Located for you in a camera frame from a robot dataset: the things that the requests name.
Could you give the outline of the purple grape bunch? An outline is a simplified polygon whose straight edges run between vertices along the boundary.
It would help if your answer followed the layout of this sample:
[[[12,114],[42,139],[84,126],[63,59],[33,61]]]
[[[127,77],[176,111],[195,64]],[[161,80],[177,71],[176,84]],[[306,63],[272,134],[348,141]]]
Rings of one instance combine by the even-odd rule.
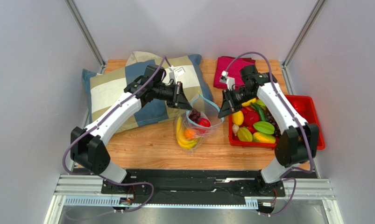
[[[199,123],[200,119],[201,119],[201,112],[199,112],[198,110],[196,109],[193,109],[190,114],[189,114],[189,119],[191,121],[193,121],[194,123]]]

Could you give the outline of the clear zip top bag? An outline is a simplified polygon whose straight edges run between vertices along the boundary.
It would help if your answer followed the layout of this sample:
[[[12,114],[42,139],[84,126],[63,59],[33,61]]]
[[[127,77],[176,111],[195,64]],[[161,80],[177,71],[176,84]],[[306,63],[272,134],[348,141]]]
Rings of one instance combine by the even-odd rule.
[[[177,144],[186,152],[193,152],[223,123],[218,118],[219,107],[202,94],[191,99],[192,110],[182,111],[175,121]]]

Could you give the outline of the red apple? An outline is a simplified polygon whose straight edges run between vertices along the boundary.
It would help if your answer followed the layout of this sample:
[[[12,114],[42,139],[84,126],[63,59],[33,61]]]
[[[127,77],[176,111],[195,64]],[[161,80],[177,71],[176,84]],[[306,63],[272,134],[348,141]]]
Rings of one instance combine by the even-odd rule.
[[[255,112],[247,112],[244,114],[244,125],[253,126],[254,123],[261,121],[260,115]]]

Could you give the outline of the orange fruit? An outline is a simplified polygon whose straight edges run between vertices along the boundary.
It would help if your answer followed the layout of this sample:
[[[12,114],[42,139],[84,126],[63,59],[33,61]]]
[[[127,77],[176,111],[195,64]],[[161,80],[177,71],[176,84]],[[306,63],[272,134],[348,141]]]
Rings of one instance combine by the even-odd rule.
[[[184,135],[188,140],[192,140],[196,138],[196,132],[194,129],[191,128],[185,128]]]

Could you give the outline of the large yellow banana bunch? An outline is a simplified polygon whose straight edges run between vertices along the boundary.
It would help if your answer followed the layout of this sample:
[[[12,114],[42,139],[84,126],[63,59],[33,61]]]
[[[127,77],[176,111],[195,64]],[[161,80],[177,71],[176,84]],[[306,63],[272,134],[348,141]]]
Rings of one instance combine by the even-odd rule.
[[[176,122],[176,140],[178,145],[184,150],[193,150],[201,141],[201,137],[196,136],[195,139],[188,140],[184,135],[185,126],[182,118],[178,117]]]

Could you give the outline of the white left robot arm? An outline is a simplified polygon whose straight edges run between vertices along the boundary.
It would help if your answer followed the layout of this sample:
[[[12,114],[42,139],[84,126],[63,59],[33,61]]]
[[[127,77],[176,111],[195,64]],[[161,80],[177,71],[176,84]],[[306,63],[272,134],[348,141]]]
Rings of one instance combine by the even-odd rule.
[[[97,120],[85,128],[72,130],[66,154],[90,174],[125,186],[127,171],[111,160],[106,146],[130,117],[154,99],[165,101],[169,108],[192,110],[182,82],[177,81],[177,71],[172,65],[167,70],[160,65],[148,65],[144,74],[128,84],[117,101]]]

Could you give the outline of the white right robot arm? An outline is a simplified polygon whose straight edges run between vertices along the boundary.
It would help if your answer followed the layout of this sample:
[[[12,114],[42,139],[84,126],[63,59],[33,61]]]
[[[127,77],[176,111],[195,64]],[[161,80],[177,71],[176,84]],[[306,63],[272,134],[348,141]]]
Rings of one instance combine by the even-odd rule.
[[[243,103],[258,98],[275,118],[281,131],[274,150],[275,158],[255,178],[256,193],[267,195],[290,171],[299,170],[300,164],[308,161],[310,169],[305,172],[313,171],[319,127],[316,123],[308,123],[293,108],[271,71],[259,73],[254,65],[249,65],[241,69],[240,74],[244,85],[234,90],[234,78],[229,77],[227,70],[221,73],[220,81],[226,83],[227,88],[222,92],[223,101],[218,117],[236,113],[242,109]]]

